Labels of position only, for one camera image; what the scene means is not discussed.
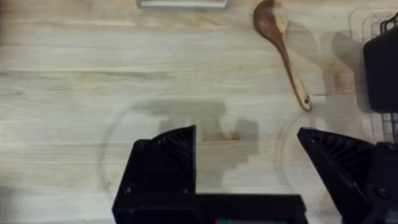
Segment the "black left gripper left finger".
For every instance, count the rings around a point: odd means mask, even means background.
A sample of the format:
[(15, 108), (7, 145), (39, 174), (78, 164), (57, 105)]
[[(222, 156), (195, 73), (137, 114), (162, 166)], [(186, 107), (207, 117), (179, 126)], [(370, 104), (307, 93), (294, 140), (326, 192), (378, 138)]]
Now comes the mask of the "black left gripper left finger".
[(132, 145), (112, 206), (116, 223), (131, 221), (134, 194), (196, 193), (196, 130), (172, 129)]

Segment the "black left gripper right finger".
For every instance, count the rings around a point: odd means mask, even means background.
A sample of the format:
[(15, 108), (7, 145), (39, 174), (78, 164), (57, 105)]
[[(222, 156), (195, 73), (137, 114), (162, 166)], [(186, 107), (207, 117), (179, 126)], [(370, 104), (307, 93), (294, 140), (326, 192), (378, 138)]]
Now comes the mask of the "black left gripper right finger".
[(397, 145), (300, 128), (297, 133), (345, 224), (397, 224)]

